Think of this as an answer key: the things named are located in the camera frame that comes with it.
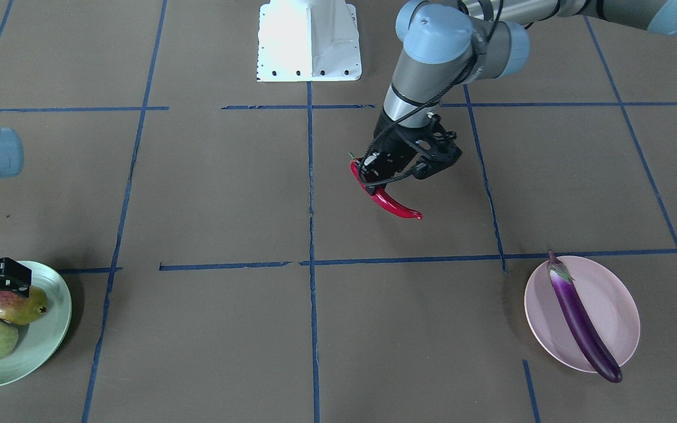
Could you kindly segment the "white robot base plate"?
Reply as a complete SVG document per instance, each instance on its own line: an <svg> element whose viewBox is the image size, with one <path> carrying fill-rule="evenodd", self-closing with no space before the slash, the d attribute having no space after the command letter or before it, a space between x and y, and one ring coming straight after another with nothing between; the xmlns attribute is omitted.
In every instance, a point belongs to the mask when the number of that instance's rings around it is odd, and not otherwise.
<svg viewBox="0 0 677 423"><path fill-rule="evenodd" d="M345 1L267 2L257 38L257 81L355 81L363 74L357 10Z"/></svg>

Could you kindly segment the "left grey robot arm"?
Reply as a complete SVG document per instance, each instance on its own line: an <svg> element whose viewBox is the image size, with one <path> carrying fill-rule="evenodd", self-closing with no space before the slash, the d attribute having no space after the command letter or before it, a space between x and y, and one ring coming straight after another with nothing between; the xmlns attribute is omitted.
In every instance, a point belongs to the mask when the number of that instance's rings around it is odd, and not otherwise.
<svg viewBox="0 0 677 423"><path fill-rule="evenodd" d="M368 95L388 84L395 59L409 89L402 112L377 112L386 139L408 129L411 110L455 77L484 76L484 59L509 54L500 23L454 7L421 2L403 27L422 46L407 56L390 27L399 2L360 1L382 15L373 45L386 56L381 82L323 89L262 86L274 105L234 113L227 103L254 89L250 1L0 1L0 123L13 126L26 152L24 173L0 180L0 256L67 269L67 279L105 276L134 296L188 291L196 297L236 291L314 292L314 230L319 214L332 236L321 239L357 255L389 241L421 261L369 263L369 270L422 275L421 286L491 284L508 263L502 231L487 241L487 188L453 174L411 182L402 196L427 212L400 220L371 204L352 174L314 169L329 147L363 152L374 137L365 105L317 104Z"/></svg>

